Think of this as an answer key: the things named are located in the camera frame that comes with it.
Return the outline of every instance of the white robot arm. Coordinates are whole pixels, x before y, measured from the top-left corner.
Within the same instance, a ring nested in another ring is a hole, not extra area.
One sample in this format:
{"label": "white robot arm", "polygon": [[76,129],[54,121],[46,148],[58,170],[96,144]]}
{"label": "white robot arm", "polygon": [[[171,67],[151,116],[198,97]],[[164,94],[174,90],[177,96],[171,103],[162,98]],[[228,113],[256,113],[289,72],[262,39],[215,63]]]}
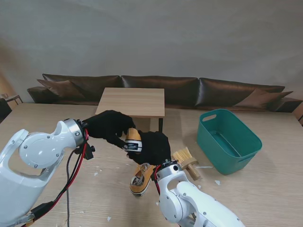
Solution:
{"label": "white robot arm", "polygon": [[[181,227],[245,227],[232,211],[189,182],[176,161],[162,164],[155,176],[160,209],[169,222]],[[179,181],[177,187],[168,190],[174,180]]]}
{"label": "white robot arm", "polygon": [[[51,134],[29,134],[22,129],[13,135],[0,153],[0,227],[13,227],[35,218],[26,214],[61,163],[64,149],[75,149],[83,141],[83,129],[73,119],[58,122]],[[40,175],[15,173],[9,168],[16,149],[26,164],[43,169]]]}

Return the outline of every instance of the brown sofa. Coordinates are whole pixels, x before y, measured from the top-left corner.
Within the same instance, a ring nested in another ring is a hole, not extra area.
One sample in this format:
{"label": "brown sofa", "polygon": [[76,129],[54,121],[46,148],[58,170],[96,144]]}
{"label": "brown sofa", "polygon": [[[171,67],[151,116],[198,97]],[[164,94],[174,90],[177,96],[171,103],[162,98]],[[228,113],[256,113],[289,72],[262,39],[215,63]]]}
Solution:
{"label": "brown sofa", "polygon": [[59,98],[46,87],[28,89],[35,103],[98,105],[106,87],[145,87],[164,88],[165,105],[168,108],[217,109],[226,108],[241,111],[274,111],[292,112],[302,100],[282,98],[272,102],[266,108],[234,106],[248,97],[256,88],[269,93],[282,92],[284,86],[247,84],[240,82],[164,76],[100,76],[76,77],[43,74],[48,81],[71,81],[84,95],[82,100],[66,100]]}

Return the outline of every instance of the teal basket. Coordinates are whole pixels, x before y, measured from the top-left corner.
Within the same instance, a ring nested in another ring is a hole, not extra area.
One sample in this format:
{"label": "teal basket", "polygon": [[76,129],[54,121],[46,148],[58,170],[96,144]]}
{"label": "teal basket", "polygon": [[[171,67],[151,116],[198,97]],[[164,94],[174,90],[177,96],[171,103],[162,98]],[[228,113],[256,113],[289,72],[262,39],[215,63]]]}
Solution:
{"label": "teal basket", "polygon": [[200,116],[197,142],[223,175],[244,168],[262,148],[259,137],[236,115],[224,109]]}

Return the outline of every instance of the sneaker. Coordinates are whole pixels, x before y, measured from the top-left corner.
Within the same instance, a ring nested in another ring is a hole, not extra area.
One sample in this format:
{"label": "sneaker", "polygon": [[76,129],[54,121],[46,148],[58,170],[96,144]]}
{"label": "sneaker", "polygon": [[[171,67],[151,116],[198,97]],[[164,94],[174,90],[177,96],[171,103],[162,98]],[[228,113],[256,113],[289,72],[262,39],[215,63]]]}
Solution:
{"label": "sneaker", "polygon": [[132,178],[129,188],[133,195],[142,196],[150,184],[151,175],[155,166],[148,163],[138,165],[135,176]]}

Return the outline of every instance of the black glove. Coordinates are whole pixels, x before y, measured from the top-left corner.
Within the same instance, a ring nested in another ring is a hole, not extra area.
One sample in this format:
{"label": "black glove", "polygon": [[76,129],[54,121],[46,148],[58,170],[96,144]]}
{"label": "black glove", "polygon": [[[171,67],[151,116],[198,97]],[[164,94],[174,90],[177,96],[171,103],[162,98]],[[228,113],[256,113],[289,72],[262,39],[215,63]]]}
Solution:
{"label": "black glove", "polygon": [[142,151],[140,154],[129,152],[127,156],[138,164],[149,163],[150,165],[160,165],[165,160],[171,160],[169,139],[162,132],[141,132],[138,131],[142,141]]}
{"label": "black glove", "polygon": [[135,128],[135,124],[130,116],[114,110],[106,110],[84,120],[83,127],[88,130],[89,136],[103,138],[107,142],[123,148],[125,142],[119,137],[123,132],[126,135],[129,128]]}

